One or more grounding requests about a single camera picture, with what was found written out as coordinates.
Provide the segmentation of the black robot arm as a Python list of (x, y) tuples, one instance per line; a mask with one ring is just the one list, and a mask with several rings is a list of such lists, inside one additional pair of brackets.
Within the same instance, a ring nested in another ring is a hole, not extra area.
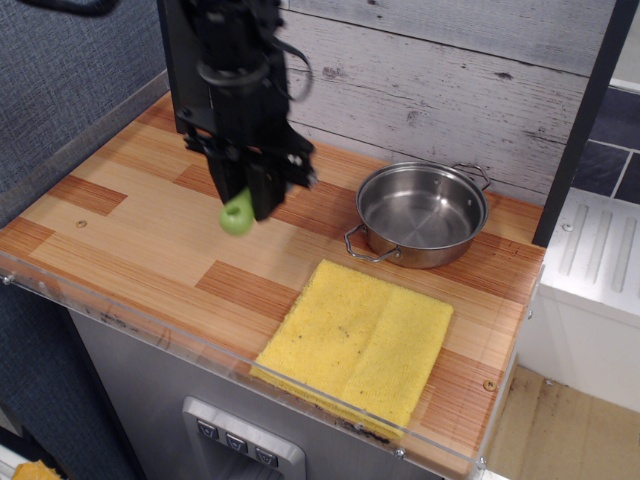
[(181, 7), (200, 50), (195, 78), (207, 93), (204, 105), (176, 111), (186, 146), (206, 157), (223, 204), (247, 191), (255, 220), (266, 220), (289, 185), (310, 187), (316, 180), (314, 147), (288, 122), (294, 98), (285, 57), (309, 61), (277, 37), (283, 20), (276, 1), (184, 1)]

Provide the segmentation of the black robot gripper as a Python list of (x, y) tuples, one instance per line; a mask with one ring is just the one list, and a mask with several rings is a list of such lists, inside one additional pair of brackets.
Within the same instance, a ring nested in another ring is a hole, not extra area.
[(254, 218), (266, 220), (284, 202), (287, 184), (308, 187), (315, 181), (314, 147), (288, 123), (290, 94), (304, 91), (290, 88), (284, 74), (251, 86), (203, 80), (209, 106), (182, 109), (187, 146), (207, 157), (223, 203), (248, 186)]

